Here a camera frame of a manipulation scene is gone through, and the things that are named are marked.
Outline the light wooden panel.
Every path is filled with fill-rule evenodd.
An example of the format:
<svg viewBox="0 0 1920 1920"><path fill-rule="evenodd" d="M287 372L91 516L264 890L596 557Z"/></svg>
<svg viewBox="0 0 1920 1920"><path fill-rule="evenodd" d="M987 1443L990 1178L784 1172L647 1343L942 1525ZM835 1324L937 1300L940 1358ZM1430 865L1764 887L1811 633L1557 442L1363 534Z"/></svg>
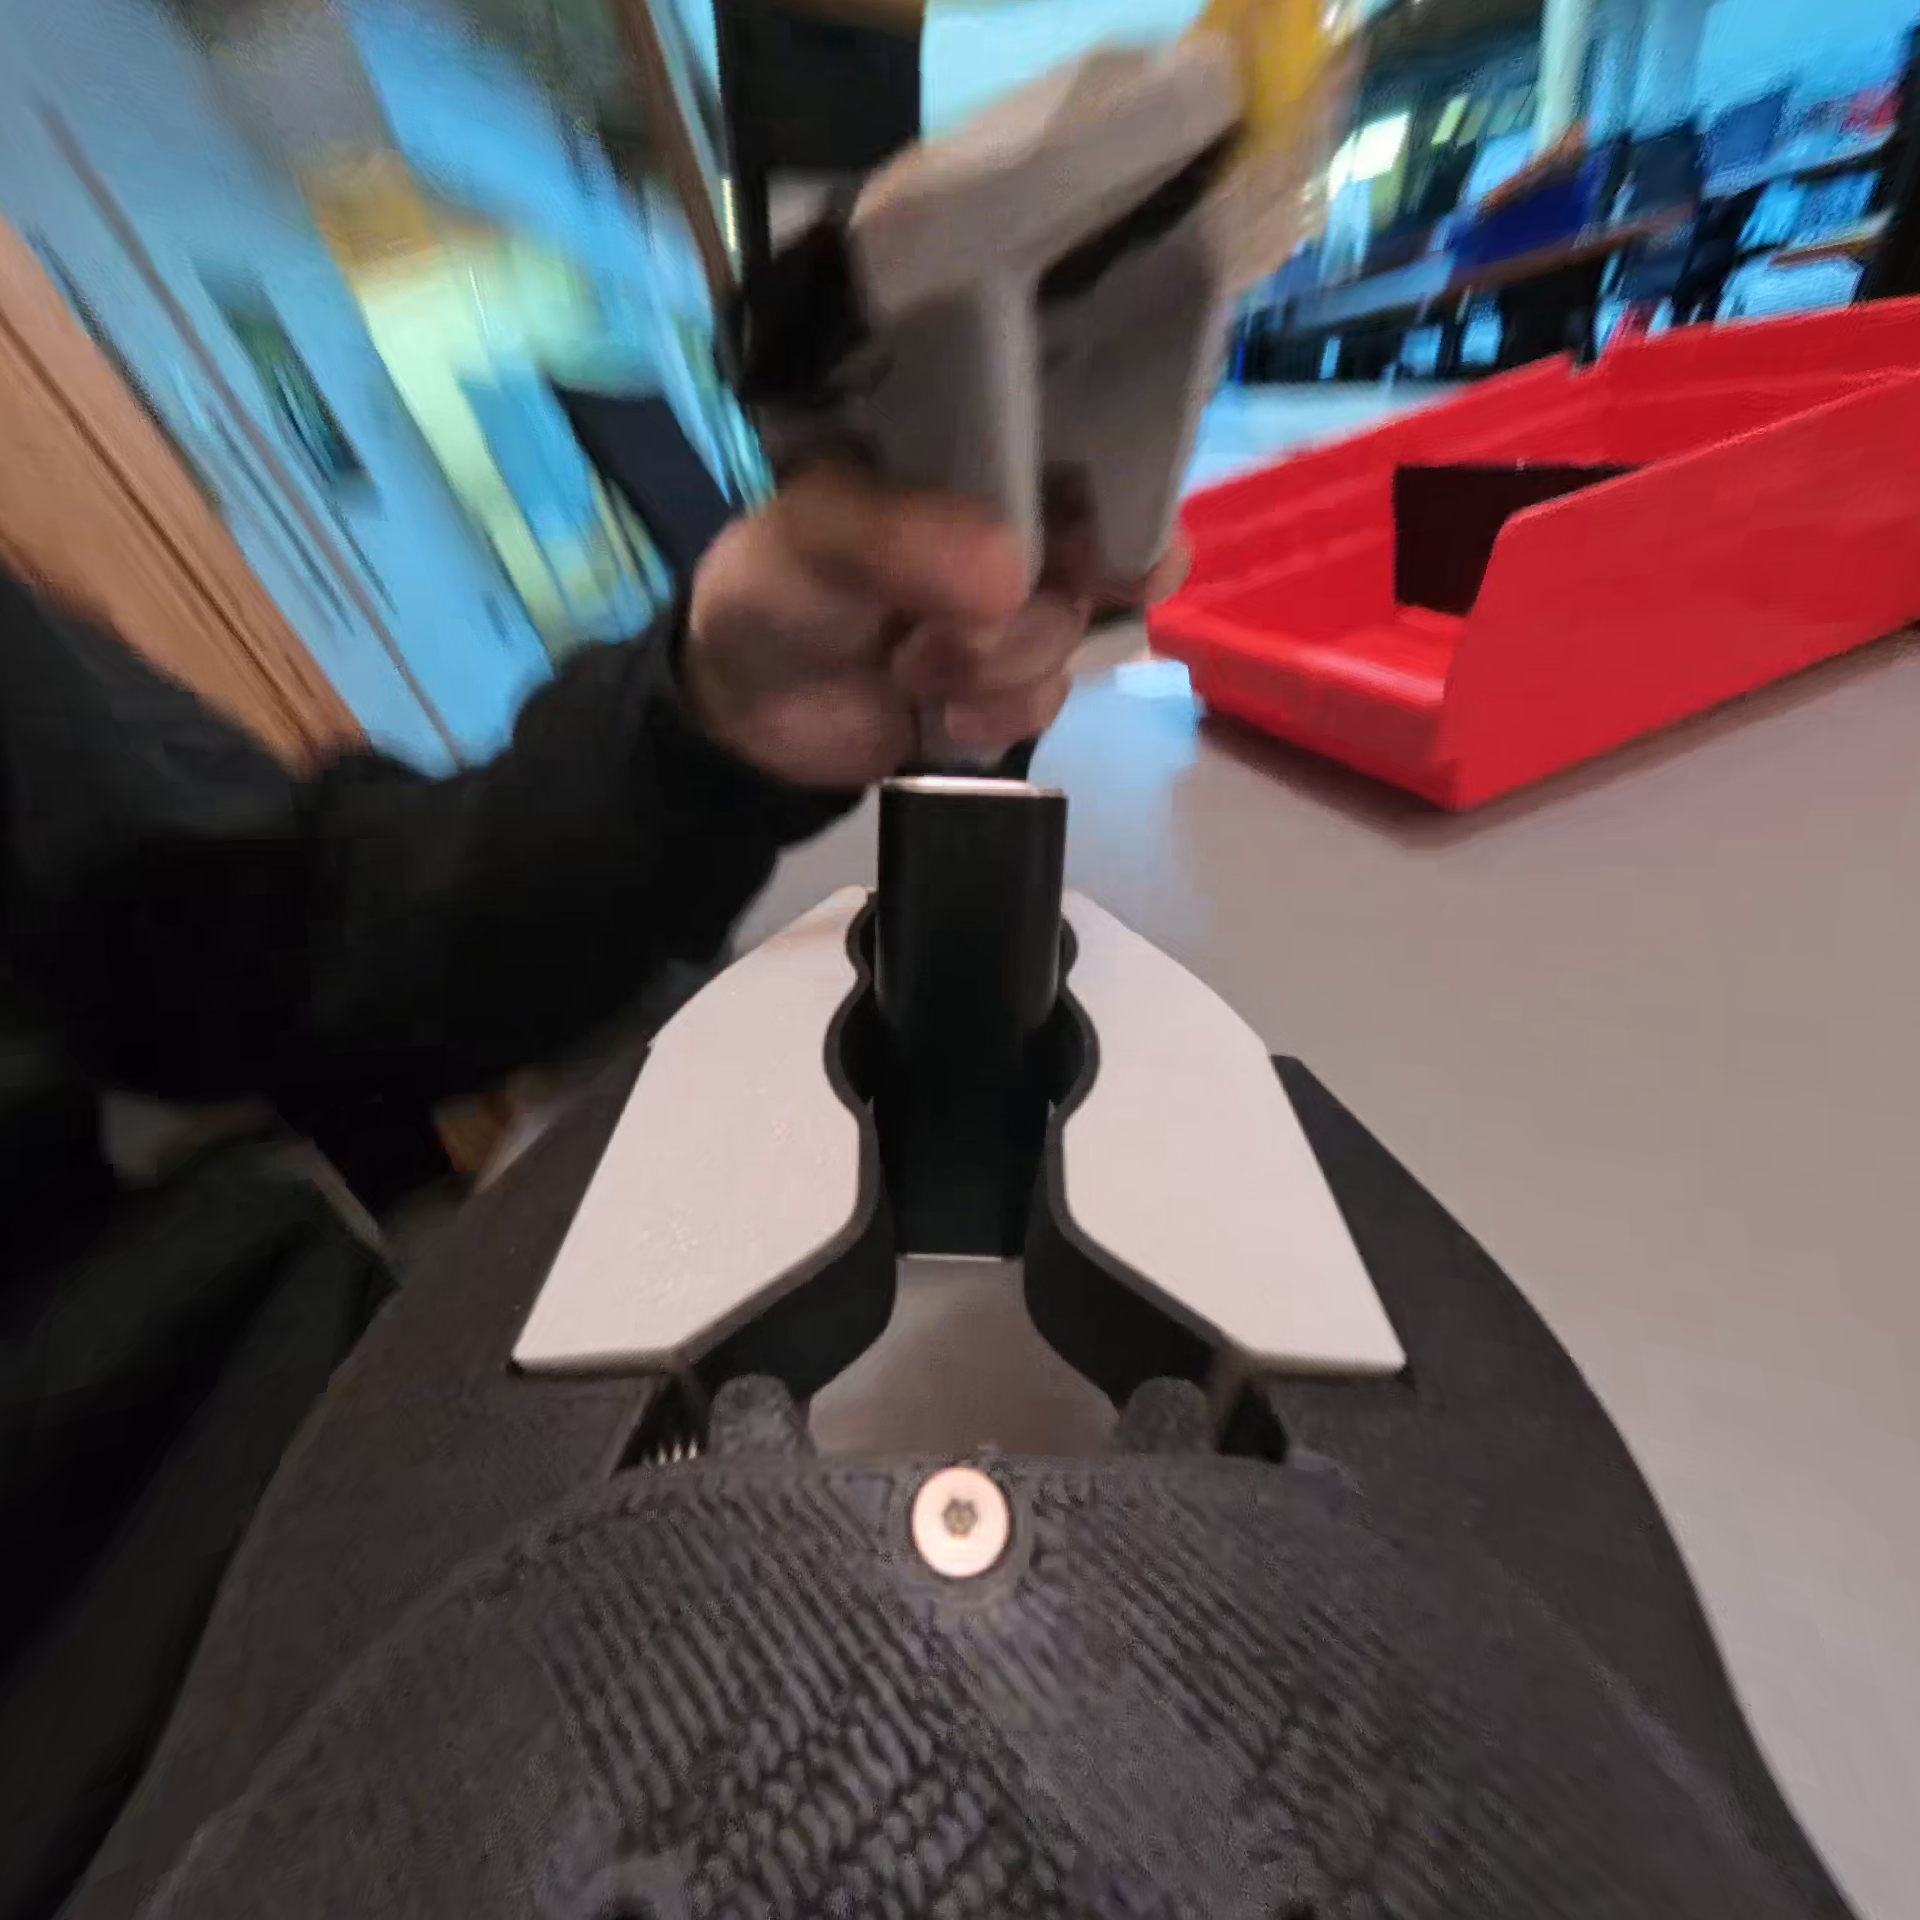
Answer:
<svg viewBox="0 0 1920 1920"><path fill-rule="evenodd" d="M182 458L12 222L3 454L13 574L105 626L283 764L363 740Z"/></svg>

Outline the red plastic bin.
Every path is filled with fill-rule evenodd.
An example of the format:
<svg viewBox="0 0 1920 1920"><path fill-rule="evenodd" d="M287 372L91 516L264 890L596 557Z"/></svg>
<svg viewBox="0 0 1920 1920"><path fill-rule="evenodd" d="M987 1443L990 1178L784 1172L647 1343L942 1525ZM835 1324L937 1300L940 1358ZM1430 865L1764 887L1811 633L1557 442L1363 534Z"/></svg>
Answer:
<svg viewBox="0 0 1920 1920"><path fill-rule="evenodd" d="M1549 356L1183 529L1207 708L1477 810L1916 625L1917 301Z"/></svg>

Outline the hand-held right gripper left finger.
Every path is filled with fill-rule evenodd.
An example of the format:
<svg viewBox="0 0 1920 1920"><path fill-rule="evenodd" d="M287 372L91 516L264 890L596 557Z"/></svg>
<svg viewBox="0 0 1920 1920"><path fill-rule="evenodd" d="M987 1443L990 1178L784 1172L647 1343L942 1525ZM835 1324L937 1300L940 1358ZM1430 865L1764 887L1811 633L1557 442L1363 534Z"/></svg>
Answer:
<svg viewBox="0 0 1920 1920"><path fill-rule="evenodd" d="M844 887L655 1034L512 1347L523 1375L768 1375L808 1403L884 1331L895 1255L841 1037L867 989Z"/></svg>

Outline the person's black clothing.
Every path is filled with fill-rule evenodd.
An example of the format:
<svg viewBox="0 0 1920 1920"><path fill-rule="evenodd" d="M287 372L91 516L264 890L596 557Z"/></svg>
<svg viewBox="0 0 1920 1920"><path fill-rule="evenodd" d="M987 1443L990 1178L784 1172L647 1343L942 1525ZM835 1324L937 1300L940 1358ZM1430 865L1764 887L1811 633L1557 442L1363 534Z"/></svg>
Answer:
<svg viewBox="0 0 1920 1920"><path fill-rule="evenodd" d="M236 1548L393 1278L310 1169L155 1183L99 1099L5 1089L5 1911L56 1905L169 1718Z"/></svg>

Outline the storage shelves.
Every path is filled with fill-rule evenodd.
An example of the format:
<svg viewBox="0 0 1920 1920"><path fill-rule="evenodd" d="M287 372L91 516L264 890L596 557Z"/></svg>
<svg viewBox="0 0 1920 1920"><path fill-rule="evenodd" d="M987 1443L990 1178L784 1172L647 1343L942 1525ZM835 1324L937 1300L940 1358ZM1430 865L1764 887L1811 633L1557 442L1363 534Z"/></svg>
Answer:
<svg viewBox="0 0 1920 1920"><path fill-rule="evenodd" d="M1241 386L1448 381L1917 290L1916 3L1371 5Z"/></svg>

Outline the person's left hand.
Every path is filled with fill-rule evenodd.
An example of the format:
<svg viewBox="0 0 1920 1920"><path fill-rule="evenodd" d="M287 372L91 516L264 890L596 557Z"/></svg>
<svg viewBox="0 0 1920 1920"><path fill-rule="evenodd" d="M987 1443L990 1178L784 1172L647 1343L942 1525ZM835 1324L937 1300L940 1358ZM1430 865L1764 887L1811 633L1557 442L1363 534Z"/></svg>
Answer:
<svg viewBox="0 0 1920 1920"><path fill-rule="evenodd" d="M827 459L704 556L681 698L716 745L788 785L853 791L910 764L1001 761L1063 711L1088 629L1159 603L1185 564L1175 534L1147 574L1107 572L1064 490L1030 570L990 506Z"/></svg>

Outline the person's left forearm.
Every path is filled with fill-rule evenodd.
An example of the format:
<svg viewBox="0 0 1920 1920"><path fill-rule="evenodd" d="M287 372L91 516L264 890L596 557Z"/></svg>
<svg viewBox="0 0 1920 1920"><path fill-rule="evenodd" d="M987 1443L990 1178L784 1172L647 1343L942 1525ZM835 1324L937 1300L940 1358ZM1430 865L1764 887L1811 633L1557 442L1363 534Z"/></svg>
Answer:
<svg viewBox="0 0 1920 1920"><path fill-rule="evenodd" d="M427 1111L713 957L857 803L725 751L678 621L571 659L494 758L293 773L5 575L5 1199L101 1162L101 1099Z"/></svg>

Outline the dark ethernet port adapter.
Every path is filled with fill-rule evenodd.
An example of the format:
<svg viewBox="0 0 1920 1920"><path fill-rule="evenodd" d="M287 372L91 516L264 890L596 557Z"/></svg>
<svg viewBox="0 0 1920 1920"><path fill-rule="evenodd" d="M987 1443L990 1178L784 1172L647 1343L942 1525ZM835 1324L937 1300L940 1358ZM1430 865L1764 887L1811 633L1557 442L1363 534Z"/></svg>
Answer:
<svg viewBox="0 0 1920 1920"><path fill-rule="evenodd" d="M904 1258L1019 1258L1049 1127L1068 801L987 775L880 791L872 1115Z"/></svg>

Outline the black pillar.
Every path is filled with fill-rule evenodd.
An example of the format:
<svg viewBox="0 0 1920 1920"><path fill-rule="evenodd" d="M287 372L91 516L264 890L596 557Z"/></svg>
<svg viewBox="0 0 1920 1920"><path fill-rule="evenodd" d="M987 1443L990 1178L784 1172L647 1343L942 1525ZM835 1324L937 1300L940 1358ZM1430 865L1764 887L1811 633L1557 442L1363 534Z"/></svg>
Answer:
<svg viewBox="0 0 1920 1920"><path fill-rule="evenodd" d="M923 5L711 5L739 290L920 138L923 22Z"/></svg>

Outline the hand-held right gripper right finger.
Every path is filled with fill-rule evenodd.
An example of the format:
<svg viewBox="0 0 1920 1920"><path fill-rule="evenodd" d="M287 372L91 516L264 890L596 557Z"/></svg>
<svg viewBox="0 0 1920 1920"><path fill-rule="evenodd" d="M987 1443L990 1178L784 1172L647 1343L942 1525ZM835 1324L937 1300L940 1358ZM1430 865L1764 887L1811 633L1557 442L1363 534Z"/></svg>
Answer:
<svg viewBox="0 0 1920 1920"><path fill-rule="evenodd" d="M1047 1118L1024 1305L1112 1411L1197 1390L1213 1433L1281 1379L1407 1370L1257 1031L1089 895L1063 901L1068 1086Z"/></svg>

